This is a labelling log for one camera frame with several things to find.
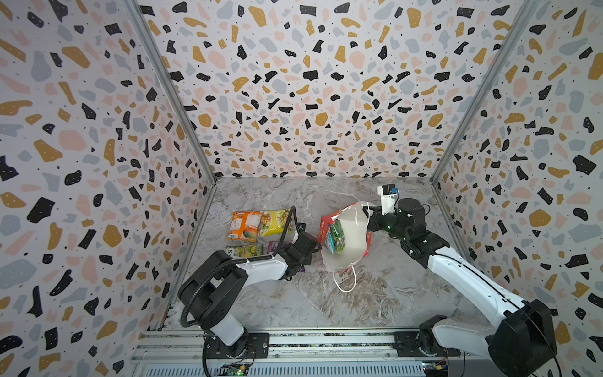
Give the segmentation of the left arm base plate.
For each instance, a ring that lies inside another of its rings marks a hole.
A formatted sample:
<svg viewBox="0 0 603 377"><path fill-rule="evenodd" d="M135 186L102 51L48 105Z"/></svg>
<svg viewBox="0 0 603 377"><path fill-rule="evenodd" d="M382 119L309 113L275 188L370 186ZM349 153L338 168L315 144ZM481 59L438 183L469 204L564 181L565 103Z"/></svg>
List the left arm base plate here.
<svg viewBox="0 0 603 377"><path fill-rule="evenodd" d="M269 353L268 332L244 333L233 345L226 346L217 336L204 336L207 344L207 359L266 359Z"/></svg>

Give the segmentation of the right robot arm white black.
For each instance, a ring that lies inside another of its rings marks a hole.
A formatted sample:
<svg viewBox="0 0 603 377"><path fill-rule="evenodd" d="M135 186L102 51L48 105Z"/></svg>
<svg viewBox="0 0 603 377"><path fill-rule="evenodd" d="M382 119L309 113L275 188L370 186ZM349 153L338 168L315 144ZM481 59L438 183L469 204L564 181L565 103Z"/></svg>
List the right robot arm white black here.
<svg viewBox="0 0 603 377"><path fill-rule="evenodd" d="M419 201L404 198L385 208L364 205L362 209L370 231L384 231L399 240L410 258L452 285L488 320L487 326L478 326L436 315L419 326L419 350L435 355L457 349L492 361L506 376L531 376L557 359L549 307L508 291L429 231Z"/></svg>

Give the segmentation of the yellow-green snack packet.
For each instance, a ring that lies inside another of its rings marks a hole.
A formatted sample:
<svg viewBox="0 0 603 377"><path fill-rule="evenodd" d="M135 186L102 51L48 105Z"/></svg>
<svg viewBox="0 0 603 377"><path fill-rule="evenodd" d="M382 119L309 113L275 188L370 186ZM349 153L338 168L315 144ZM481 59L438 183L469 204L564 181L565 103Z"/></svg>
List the yellow-green snack packet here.
<svg viewBox="0 0 603 377"><path fill-rule="evenodd" d="M284 232L289 214L289 209L262 211L259 237L266 238Z"/></svg>

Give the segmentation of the purple candy packet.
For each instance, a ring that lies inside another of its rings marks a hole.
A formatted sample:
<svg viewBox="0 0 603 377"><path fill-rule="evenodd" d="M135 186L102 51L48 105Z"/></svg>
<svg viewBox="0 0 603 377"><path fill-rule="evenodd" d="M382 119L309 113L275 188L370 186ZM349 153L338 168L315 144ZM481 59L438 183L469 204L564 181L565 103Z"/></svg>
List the purple candy packet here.
<svg viewBox="0 0 603 377"><path fill-rule="evenodd" d="M265 254L275 254L276 250L277 250L277 246L278 246L278 240L273 240L268 242L268 246L265 249ZM284 245L283 246L287 246L291 244L290 241L284 241ZM300 269L300 273L305 273L306 272L306 267L304 267L304 265L302 265L301 269Z"/></svg>

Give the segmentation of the red paper gift bag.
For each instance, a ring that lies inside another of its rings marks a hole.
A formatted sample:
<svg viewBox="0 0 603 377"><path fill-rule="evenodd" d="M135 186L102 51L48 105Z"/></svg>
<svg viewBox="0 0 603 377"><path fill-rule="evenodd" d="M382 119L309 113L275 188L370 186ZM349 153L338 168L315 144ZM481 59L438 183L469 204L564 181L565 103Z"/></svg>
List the red paper gift bag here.
<svg viewBox="0 0 603 377"><path fill-rule="evenodd" d="M342 293L350 293L356 288L356 264L369 254L372 232L367 229L369 223L366 215L367 206L372 206L372 203L358 201L330 215L325 215L320 220L318 241L321 245L323 265ZM336 219L341 221L345 233L345 249L341 254L331 254L328 250L328 229ZM353 274L353 283L347 289L340 285L343 281L340 275L346 272Z"/></svg>

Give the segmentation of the orange fruit candy packet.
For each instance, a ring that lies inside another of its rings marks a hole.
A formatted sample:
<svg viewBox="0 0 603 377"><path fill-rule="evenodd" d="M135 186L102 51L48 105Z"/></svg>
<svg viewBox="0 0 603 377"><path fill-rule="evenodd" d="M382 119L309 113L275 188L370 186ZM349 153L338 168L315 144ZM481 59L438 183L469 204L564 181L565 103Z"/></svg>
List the orange fruit candy packet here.
<svg viewBox="0 0 603 377"><path fill-rule="evenodd" d="M255 243L258 238L262 214L258 211L238 211L232 213L232 221L226 240Z"/></svg>

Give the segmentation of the green yellow candy packet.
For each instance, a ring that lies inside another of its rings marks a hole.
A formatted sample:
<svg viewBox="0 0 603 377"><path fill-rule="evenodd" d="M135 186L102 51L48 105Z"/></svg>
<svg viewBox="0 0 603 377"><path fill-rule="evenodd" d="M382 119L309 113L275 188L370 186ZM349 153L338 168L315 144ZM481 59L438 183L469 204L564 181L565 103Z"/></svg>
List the green yellow candy packet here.
<svg viewBox="0 0 603 377"><path fill-rule="evenodd" d="M225 248L227 255L234 259L249 259L263 255L263 247L261 244L247 244L237 246L227 246Z"/></svg>

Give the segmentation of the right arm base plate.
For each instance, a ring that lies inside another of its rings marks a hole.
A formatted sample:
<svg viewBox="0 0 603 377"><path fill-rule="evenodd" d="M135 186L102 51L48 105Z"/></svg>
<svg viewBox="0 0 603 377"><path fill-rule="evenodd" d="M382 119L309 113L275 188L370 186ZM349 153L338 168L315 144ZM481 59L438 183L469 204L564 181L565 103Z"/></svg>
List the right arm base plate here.
<svg viewBox="0 0 603 377"><path fill-rule="evenodd" d="M395 331L394 343L392 345L399 358L444 358L461 357L462 352L449 348L445 349L438 345L423 346L420 341L419 331Z"/></svg>

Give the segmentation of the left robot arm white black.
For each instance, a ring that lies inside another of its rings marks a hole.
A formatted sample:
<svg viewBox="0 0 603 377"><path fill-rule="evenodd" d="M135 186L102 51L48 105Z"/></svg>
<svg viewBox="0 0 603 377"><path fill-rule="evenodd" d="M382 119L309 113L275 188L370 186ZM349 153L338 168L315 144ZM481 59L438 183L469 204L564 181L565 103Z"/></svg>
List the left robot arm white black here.
<svg viewBox="0 0 603 377"><path fill-rule="evenodd" d="M178 290L177 297L184 305L180 326L197 326L233 353L240 353L248 331L231 314L240 292L264 281L292 278L311 264L317 251L317 238L307 232L297 235L293 243L279 246L273 254L235 259L225 251L215 251Z"/></svg>

